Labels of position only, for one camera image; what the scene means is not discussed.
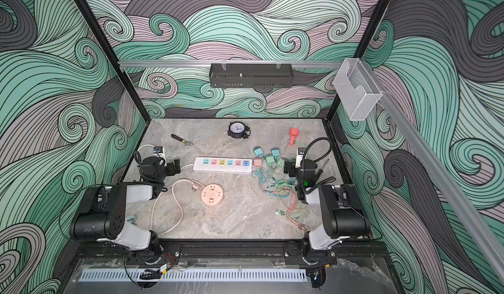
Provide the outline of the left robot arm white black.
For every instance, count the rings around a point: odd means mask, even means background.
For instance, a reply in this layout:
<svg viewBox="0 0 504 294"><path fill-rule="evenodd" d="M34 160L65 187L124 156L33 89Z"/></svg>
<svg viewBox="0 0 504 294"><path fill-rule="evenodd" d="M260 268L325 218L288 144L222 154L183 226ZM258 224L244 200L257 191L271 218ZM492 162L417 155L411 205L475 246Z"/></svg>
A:
<svg viewBox="0 0 504 294"><path fill-rule="evenodd" d="M70 226L70 237L79 242L111 242L131 252L161 254L155 232L141 229L126 219L126 205L157 200L167 189L165 178L181 173L181 161L161 156L142 159L134 152L140 181L93 185L85 189Z"/></svg>

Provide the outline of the white power strip coloured sockets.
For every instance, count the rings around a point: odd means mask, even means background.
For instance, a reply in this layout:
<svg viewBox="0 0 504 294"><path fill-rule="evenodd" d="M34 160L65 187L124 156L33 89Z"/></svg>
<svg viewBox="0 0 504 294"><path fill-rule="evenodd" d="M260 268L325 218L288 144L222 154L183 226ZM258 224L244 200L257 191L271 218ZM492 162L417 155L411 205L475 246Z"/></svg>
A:
<svg viewBox="0 0 504 294"><path fill-rule="evenodd" d="M198 156L195 158L192 168L195 172L248 175L253 171L253 163L252 159L245 158Z"/></svg>

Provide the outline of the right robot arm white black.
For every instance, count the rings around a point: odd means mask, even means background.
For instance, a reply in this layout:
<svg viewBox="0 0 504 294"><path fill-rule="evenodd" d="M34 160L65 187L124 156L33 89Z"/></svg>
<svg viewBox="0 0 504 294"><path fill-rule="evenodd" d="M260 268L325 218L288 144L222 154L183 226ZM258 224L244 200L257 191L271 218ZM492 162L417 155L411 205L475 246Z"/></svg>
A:
<svg viewBox="0 0 504 294"><path fill-rule="evenodd" d="M309 159L308 151L326 141L329 148L319 158ZM322 224L307 230L305 241L309 250L325 251L337 244L357 240L371 232L371 224L362 210L353 206L349 190L352 184L336 185L336 178L321 179L323 168L318 163L333 151L333 144L327 137L311 141L298 152L296 162L288 164L285 173L295 177L295 191L299 202L318 206Z"/></svg>

